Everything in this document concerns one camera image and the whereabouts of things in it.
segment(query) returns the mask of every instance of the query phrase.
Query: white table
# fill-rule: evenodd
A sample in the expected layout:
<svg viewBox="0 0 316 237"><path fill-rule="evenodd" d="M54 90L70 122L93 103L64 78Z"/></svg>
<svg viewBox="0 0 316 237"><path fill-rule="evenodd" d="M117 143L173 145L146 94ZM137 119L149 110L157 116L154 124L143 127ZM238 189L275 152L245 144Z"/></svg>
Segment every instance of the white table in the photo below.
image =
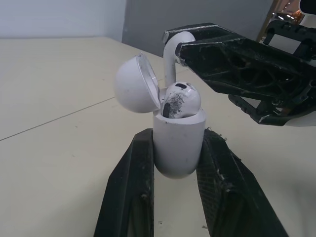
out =
<svg viewBox="0 0 316 237"><path fill-rule="evenodd" d="M0 40L0 236L93 236L109 175L152 127L112 90L139 52L108 38ZM162 59L146 55L162 85ZM207 125L256 175L290 236L315 236L316 127L257 125L192 72L178 67L177 79L200 91ZM156 172L155 236L207 237L204 225L196 175Z"/></svg>

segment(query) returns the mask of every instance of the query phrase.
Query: airpod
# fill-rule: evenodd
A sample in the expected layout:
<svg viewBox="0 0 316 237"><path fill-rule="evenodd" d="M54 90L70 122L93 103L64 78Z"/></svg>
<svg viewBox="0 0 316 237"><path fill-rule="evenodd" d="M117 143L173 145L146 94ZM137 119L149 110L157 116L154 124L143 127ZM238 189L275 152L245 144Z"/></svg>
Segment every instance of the airpod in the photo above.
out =
<svg viewBox="0 0 316 237"><path fill-rule="evenodd" d="M176 63L181 63L175 51L179 43L193 42L195 37L188 31L173 36L163 50L165 86L169 87L176 82Z"/></svg>
<svg viewBox="0 0 316 237"><path fill-rule="evenodd" d="M201 108L201 97L190 83L176 82L168 87L161 115L169 119L182 119L196 115Z"/></svg>
<svg viewBox="0 0 316 237"><path fill-rule="evenodd" d="M159 89L144 54L124 63L114 81L115 98L136 113L153 112L154 162L160 173L183 178L195 171L203 144L206 114L193 85L176 82L175 50L179 43L195 41L189 32L173 36L163 51L165 85Z"/></svg>

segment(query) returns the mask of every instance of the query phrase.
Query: robot gripper holding earbud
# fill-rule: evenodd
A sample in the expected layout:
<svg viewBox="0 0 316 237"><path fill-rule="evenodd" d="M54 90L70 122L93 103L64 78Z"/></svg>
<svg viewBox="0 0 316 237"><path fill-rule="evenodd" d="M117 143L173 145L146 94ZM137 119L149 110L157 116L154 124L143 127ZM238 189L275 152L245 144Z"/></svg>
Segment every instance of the robot gripper holding earbud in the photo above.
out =
<svg viewBox="0 0 316 237"><path fill-rule="evenodd" d="M301 45L293 55L270 47L276 34ZM154 165L169 178L196 170L212 237L287 237L253 174L221 136L205 130L200 94L194 85L176 81L175 63L228 94L257 123L281 126L315 115L315 31L273 21L261 44L200 24L167 31L163 41L166 88L158 87L143 54L122 65L115 78L119 103L135 113L153 113L154 127L135 135L112 172L95 237L154 236ZM260 104L254 107L247 98Z"/></svg>

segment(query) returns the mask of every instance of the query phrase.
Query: airpods case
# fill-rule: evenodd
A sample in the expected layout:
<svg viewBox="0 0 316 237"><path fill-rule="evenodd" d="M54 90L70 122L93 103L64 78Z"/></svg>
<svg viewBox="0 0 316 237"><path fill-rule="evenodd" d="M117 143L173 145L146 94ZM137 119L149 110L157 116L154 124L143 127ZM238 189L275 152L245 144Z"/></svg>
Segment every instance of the airpods case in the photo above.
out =
<svg viewBox="0 0 316 237"><path fill-rule="evenodd" d="M136 113L153 112L154 157L159 172L170 178L185 177L196 169L203 143L206 115L202 108L187 118L165 118L161 108L165 89L158 87L146 56L123 64L114 81L118 102Z"/></svg>

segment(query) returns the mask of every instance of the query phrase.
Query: robotic arm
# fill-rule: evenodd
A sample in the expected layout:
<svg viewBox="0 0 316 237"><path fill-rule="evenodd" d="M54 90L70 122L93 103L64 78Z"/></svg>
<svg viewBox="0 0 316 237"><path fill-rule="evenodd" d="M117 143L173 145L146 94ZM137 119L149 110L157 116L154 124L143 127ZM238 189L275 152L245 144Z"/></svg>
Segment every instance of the robotic arm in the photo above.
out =
<svg viewBox="0 0 316 237"><path fill-rule="evenodd" d="M261 44L200 24L166 31L164 43L183 31L196 40L178 44L178 61L214 91L228 94L257 123L283 126L316 110L315 29L273 21ZM293 55L269 46L275 35L300 42ZM316 115L312 121L309 125L316 125Z"/></svg>

